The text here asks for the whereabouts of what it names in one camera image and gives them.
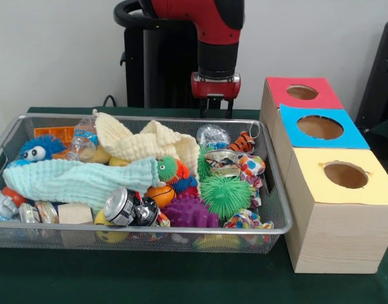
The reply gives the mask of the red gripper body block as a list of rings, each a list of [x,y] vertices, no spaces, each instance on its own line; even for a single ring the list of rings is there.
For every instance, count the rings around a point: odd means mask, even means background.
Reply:
[[[195,98],[208,96],[223,96],[225,99],[235,99],[241,88],[241,76],[234,73],[226,79],[210,79],[203,77],[198,72],[191,74],[192,95]]]

